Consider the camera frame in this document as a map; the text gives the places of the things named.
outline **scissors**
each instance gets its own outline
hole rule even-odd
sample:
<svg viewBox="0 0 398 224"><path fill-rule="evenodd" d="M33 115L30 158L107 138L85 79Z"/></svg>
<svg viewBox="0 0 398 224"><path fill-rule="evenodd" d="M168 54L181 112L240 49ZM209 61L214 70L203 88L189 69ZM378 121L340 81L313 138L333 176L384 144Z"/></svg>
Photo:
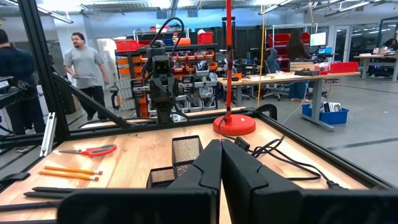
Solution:
<svg viewBox="0 0 398 224"><path fill-rule="evenodd" d="M90 157L95 157L95 156L104 156L107 155L113 151L116 150L116 145L115 144L107 144L104 146L100 147L92 147L92 148L87 148L85 150L82 149L77 149L77 150L63 150L59 152L64 152L64 153L77 153L77 154L82 154L82 155L88 155Z"/></svg>

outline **gray t-shirt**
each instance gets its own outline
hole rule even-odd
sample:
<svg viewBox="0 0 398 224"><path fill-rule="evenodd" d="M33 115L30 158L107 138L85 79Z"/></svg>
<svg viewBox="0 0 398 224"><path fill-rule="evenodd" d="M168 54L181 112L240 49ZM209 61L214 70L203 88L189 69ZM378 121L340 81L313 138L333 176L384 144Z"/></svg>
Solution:
<svg viewBox="0 0 398 224"><path fill-rule="evenodd" d="M65 54L63 64L65 66L72 66L75 73L81 77L77 78L76 88L88 88L91 86L102 86L103 76L98 65L102 65L100 54L92 47L86 46L84 49L70 49Z"/></svg>

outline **person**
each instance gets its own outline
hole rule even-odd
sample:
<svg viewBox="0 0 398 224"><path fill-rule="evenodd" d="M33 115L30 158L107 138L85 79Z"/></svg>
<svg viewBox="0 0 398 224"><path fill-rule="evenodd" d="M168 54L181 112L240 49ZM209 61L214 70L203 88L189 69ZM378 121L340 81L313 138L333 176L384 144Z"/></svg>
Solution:
<svg viewBox="0 0 398 224"><path fill-rule="evenodd" d="M25 134L26 129L32 129L32 124L36 133L45 131L43 112L33 78L34 70L31 54L11 46L6 31L0 29L0 77L16 77L35 88L33 98L17 101L6 107L15 135ZM24 147L19 152L25 152L25 149L27 148Z"/></svg>
<svg viewBox="0 0 398 224"><path fill-rule="evenodd" d="M395 38L391 38L391 39L387 40L386 43L384 43L384 46L388 47L388 49L397 50L398 41Z"/></svg>
<svg viewBox="0 0 398 224"><path fill-rule="evenodd" d="M68 50L65 54L63 63L65 70L76 79L77 88L105 106L102 85L103 81L109 84L109 78L100 54L92 47L86 46L85 36L79 32L72 34L72 42L75 48ZM80 104L87 112L87 120L93 119L96 110L82 101ZM106 119L106 116L98 114L98 119Z"/></svg>
<svg viewBox="0 0 398 224"><path fill-rule="evenodd" d="M290 62L302 62L304 59L311 59L304 48L304 43L301 40L301 30L293 29L290 33L290 40L287 44L287 55ZM304 103L311 103L311 100L306 99L306 90L308 82L295 82L289 85L289 98L291 101L303 101Z"/></svg>
<svg viewBox="0 0 398 224"><path fill-rule="evenodd" d="M278 57L278 51L270 47L269 44L266 44L266 54L264 57L267 60L268 69L271 73L276 73L276 71L280 71L280 62L282 61L282 57Z"/></svg>

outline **red scissors handle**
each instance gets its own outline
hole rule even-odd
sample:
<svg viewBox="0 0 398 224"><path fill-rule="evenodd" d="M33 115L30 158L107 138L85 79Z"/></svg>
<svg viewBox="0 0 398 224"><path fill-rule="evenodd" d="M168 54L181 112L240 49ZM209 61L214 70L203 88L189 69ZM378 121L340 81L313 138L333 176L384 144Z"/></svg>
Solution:
<svg viewBox="0 0 398 224"><path fill-rule="evenodd" d="M107 155L107 154L115 151L115 149L116 149L116 145L108 144L108 145L101 146L101 147L88 148L87 150L85 150L81 153L83 155L88 155L90 157L104 156L104 155Z"/></svg>

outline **red lamp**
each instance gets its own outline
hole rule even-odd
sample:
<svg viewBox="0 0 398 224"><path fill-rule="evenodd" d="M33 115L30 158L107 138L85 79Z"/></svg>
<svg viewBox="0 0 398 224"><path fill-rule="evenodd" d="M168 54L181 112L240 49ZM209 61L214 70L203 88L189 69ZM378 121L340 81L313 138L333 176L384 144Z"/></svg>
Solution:
<svg viewBox="0 0 398 224"><path fill-rule="evenodd" d="M249 134L256 130L256 122L253 118L246 115L231 114L231 86L233 67L231 5L231 0L226 0L226 59L228 63L226 115L213 121L213 129L215 132L220 134L242 135Z"/></svg>

